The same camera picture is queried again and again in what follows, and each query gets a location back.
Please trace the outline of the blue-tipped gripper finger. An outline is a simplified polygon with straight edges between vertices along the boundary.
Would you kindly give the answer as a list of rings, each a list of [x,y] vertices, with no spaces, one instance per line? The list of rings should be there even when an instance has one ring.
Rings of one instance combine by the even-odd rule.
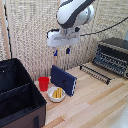
[[[69,45],[66,49],[66,54],[70,54],[71,45]]]
[[[58,49],[55,47],[54,48],[54,56],[57,56],[58,55]]]

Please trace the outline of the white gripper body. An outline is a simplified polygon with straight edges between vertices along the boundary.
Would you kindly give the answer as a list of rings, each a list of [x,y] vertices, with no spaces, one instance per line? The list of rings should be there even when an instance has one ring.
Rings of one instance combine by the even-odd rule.
[[[63,35],[59,29],[52,29],[47,33],[47,45],[49,47],[58,47],[65,45],[77,44],[79,42],[80,35],[78,32],[70,35]]]

